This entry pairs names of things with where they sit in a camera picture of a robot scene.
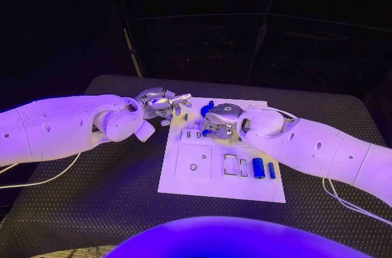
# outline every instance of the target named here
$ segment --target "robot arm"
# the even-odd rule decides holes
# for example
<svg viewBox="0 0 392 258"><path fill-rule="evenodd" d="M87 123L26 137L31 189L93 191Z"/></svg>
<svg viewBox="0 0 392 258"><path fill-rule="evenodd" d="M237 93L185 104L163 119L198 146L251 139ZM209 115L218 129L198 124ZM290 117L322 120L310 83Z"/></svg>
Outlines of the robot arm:
<svg viewBox="0 0 392 258"><path fill-rule="evenodd" d="M215 108L205 117L209 125L219 128L219 131L211 131L211 136L221 138L222 128L228 135L235 129L242 141L284 165L353 185L392 206L391 149L356 139L322 123L303 118L287 119L280 112L264 107L251 106L235 124L231 117L238 110L221 105Z"/></svg>
<svg viewBox="0 0 392 258"><path fill-rule="evenodd" d="M0 113L0 166L55 160L120 142L133 134L144 142L155 133L146 121L156 116L170 124L173 109L191 94L152 88L137 98L78 96L35 101Z"/></svg>

